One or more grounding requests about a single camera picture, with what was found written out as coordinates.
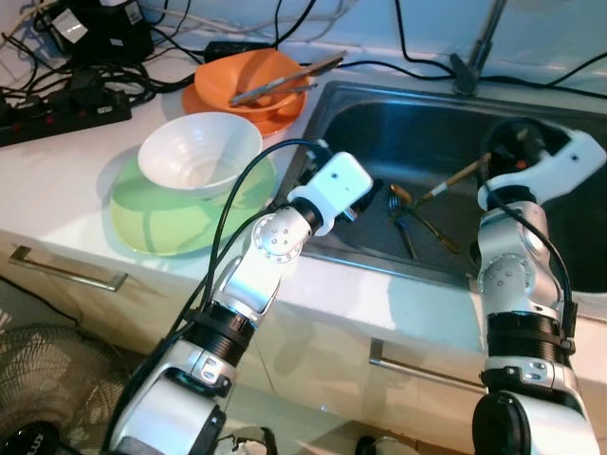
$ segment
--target faucet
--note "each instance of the faucet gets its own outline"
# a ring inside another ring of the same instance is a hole
[[[465,64],[459,55],[450,55],[451,66],[455,72],[453,92],[457,95],[471,97],[476,93],[478,80],[481,77],[483,67],[485,66],[491,47],[493,46],[491,40],[495,33],[495,28],[500,22],[500,17],[502,17],[502,12],[504,12],[506,1],[507,0],[493,0],[493,5],[491,5],[491,9],[489,10],[483,33],[474,44],[474,49],[472,50],[468,64]]]

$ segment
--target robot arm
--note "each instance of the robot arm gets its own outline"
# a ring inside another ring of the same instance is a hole
[[[605,162],[590,136],[537,120],[504,122],[488,148],[497,168],[489,173],[492,190],[546,238],[539,204],[570,192]],[[495,207],[487,186],[479,190],[479,204],[490,209],[478,234],[488,346],[481,378],[488,394],[474,412],[476,454],[598,455],[569,362],[575,311],[570,320],[565,314],[573,302],[563,299],[550,253],[519,220]]]
[[[242,255],[219,278],[211,304],[193,313],[192,328],[167,350],[123,409],[109,438],[112,452],[212,453],[226,420],[213,398],[230,391],[285,270],[312,234],[328,232],[372,186],[358,162],[341,152],[289,194],[286,208],[252,224]]]

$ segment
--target drawer handle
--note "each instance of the drawer handle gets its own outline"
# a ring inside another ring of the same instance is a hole
[[[371,339],[371,349],[369,350],[369,363],[376,365],[386,370],[391,370],[397,373],[405,373],[410,376],[419,377],[421,379],[427,379],[429,381],[444,384],[446,386],[457,387],[466,391],[474,391],[477,393],[487,393],[485,386],[477,382],[467,381],[455,376],[449,376],[448,374],[442,374],[437,372],[431,372],[430,370],[424,370],[413,365],[407,365],[405,363],[397,362],[383,356],[383,341],[380,339]]]
[[[54,275],[71,282],[80,282],[89,286],[97,287],[105,291],[117,292],[122,284],[128,278],[126,273],[117,273],[112,277],[109,282],[103,282],[101,280],[95,280],[94,278],[86,277],[74,272],[68,272],[61,268],[53,267],[51,265],[39,264],[28,259],[28,254],[31,248],[27,246],[18,246],[17,249],[10,255],[9,264],[20,265],[25,268],[31,268],[39,272],[47,273],[48,275]]]

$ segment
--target plate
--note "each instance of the plate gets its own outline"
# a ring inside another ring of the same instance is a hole
[[[307,98],[306,95],[307,94],[304,93],[304,96],[298,97],[295,102],[279,109],[276,116],[272,118],[267,120],[253,121],[262,136],[272,136],[291,126],[304,109],[305,99]],[[208,104],[200,100],[193,84],[187,86],[181,94],[181,104],[183,105],[183,109],[186,114],[195,114],[197,112],[218,112],[216,109],[210,107]]]
[[[266,206],[276,170],[269,159],[253,168],[234,199],[222,239]],[[211,199],[184,194],[149,181],[133,157],[122,169],[110,203],[119,239],[135,251],[174,256],[209,246],[228,194]]]

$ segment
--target stainless steel sink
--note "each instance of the stainless steel sink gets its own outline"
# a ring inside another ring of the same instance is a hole
[[[586,131],[607,148],[607,117],[493,100],[470,100],[349,82],[326,85],[305,131],[323,137],[335,151],[353,154],[383,189],[354,224],[338,223],[326,237],[309,242],[304,254],[443,283],[464,283],[476,276],[473,246],[482,211],[474,178],[453,186],[420,208],[462,248],[449,252],[415,219],[405,218],[419,260],[409,259],[388,218],[390,183],[419,197],[478,158],[479,144],[497,118],[548,119]],[[287,171],[282,192],[292,188],[306,165],[299,151]],[[607,291],[607,171],[598,173],[572,194],[544,208],[550,236],[564,258],[573,288]]]

